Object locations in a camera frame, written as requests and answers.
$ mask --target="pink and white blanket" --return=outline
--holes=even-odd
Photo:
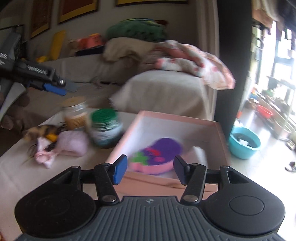
[[[216,56],[173,40],[157,43],[156,48],[143,59],[139,66],[140,72],[150,69],[189,73],[203,79],[204,84],[216,90],[235,87],[230,70]]]

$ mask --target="blue basin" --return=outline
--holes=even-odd
[[[249,144],[241,143],[238,139],[248,140]],[[261,141],[259,137],[245,127],[234,127],[229,137],[230,152],[240,158],[249,159],[260,148]]]

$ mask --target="open box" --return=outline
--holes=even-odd
[[[149,111],[139,112],[107,162],[114,163],[122,154],[130,159],[137,151],[164,137],[175,139],[182,144],[182,154],[194,146],[201,147],[207,157],[208,169],[219,169],[222,165],[228,165],[228,148],[218,122]],[[120,196],[180,198],[185,186],[181,185],[174,170],[161,175],[147,175],[128,168],[122,182],[115,189]],[[215,191],[216,185],[206,184],[204,198]]]

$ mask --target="framed picture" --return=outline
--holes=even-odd
[[[60,24],[81,15],[96,12],[98,9],[98,0],[60,0],[58,22]]]
[[[116,6],[126,6],[133,4],[146,4],[146,3],[184,3],[187,4],[189,0],[116,0]]]
[[[31,38],[50,29],[53,0],[34,0],[31,18]]]

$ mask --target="jar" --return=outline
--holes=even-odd
[[[69,130],[84,128],[86,124],[86,100],[82,96],[72,97],[62,102],[64,120]]]
[[[91,137],[102,148],[114,147],[122,136],[122,124],[113,109],[91,113]]]

